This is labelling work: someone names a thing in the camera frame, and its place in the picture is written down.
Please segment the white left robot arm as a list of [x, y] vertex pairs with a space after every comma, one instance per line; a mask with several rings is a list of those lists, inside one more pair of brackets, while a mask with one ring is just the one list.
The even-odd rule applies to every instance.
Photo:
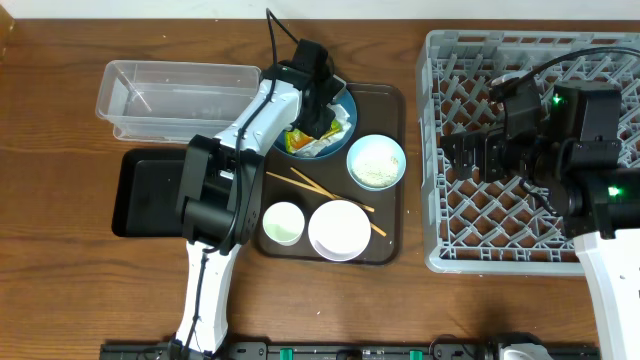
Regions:
[[190, 261], [183, 320], [169, 345], [172, 359], [215, 354], [227, 335], [233, 267], [255, 228], [264, 161], [280, 133], [323, 135], [345, 82], [325, 68], [273, 65], [236, 119], [187, 147], [176, 213]]

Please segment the dark blue bowl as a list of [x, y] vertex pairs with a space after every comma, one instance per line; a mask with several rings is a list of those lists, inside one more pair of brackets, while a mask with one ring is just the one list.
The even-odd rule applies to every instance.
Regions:
[[341, 95], [328, 108], [334, 112], [330, 128], [320, 139], [315, 139], [299, 129], [283, 131], [273, 148], [290, 157], [315, 160], [327, 157], [339, 150], [354, 134], [357, 124], [357, 108], [349, 91]]

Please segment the white pink bowl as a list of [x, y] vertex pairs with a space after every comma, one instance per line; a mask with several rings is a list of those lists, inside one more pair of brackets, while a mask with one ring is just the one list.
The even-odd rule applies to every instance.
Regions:
[[313, 249], [334, 262], [355, 259], [369, 245], [371, 225], [365, 212], [344, 200], [332, 200], [318, 207], [308, 224]]

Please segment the green snack wrapper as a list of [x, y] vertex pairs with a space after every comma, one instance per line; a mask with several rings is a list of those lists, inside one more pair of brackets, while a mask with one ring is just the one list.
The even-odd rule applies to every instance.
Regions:
[[284, 132], [284, 147], [288, 154], [302, 158], [318, 157], [322, 151], [346, 139], [347, 133], [353, 129], [349, 113], [342, 105], [330, 105], [329, 108], [335, 117], [331, 129], [321, 139], [314, 139], [298, 129]]

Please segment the light blue bowl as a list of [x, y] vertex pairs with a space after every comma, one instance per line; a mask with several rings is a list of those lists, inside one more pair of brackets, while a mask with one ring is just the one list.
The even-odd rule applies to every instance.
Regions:
[[406, 171], [406, 156], [398, 141], [371, 134], [356, 140], [348, 150], [347, 172], [367, 191], [383, 191], [398, 185]]

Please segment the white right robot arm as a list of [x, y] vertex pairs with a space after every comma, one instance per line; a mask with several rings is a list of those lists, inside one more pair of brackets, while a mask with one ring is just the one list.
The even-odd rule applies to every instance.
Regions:
[[518, 176], [547, 189], [584, 269], [602, 358], [638, 358], [639, 172], [619, 164], [621, 92], [560, 81], [547, 119], [531, 80], [495, 86], [490, 98], [503, 106], [502, 125], [442, 143], [457, 177], [477, 170], [485, 182]]

